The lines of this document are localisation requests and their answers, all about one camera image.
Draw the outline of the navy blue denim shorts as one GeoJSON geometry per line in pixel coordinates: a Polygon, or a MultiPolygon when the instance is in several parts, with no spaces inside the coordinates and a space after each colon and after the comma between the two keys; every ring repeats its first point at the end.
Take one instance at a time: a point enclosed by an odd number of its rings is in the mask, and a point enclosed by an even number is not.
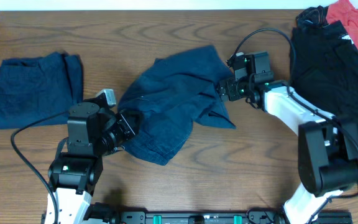
{"type": "Polygon", "coordinates": [[[132,156],[166,165],[194,123],[234,129],[216,87],[232,73],[212,45],[158,58],[121,97],[119,110],[142,114],[139,132],[123,144],[132,156]]]}

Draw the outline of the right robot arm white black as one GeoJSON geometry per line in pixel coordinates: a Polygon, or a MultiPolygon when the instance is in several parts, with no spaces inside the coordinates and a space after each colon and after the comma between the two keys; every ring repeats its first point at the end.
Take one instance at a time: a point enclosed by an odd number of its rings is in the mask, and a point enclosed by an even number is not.
{"type": "Polygon", "coordinates": [[[284,80],[275,80],[267,52],[235,53],[227,60],[234,74],[221,80],[222,101],[244,99],[271,114],[298,137],[300,184],[279,211],[249,210],[234,223],[352,223],[349,212],[323,208],[358,185],[358,130],[356,124],[319,109],[284,80]]]}

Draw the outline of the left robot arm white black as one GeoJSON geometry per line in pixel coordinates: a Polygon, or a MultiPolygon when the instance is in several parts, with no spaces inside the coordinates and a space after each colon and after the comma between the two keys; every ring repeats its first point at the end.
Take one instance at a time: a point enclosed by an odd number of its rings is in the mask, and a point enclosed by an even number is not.
{"type": "Polygon", "coordinates": [[[138,132],[138,111],[114,113],[107,103],[87,101],[72,106],[67,122],[68,137],[60,145],[48,170],[47,211],[43,223],[119,223],[117,211],[92,203],[103,171],[103,157],[114,154],[138,132]]]}

